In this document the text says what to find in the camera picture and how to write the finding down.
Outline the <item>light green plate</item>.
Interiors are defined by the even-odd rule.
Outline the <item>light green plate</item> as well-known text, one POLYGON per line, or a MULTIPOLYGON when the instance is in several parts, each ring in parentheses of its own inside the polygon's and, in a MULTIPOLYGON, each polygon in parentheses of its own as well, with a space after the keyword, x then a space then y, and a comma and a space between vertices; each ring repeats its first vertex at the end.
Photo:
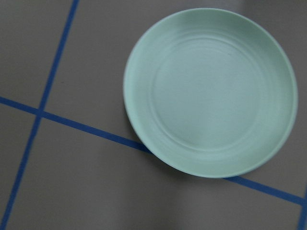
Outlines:
POLYGON ((129 121, 166 164, 223 178, 269 161, 293 128, 298 91, 278 42, 222 9, 171 14, 134 46, 124 72, 129 121))

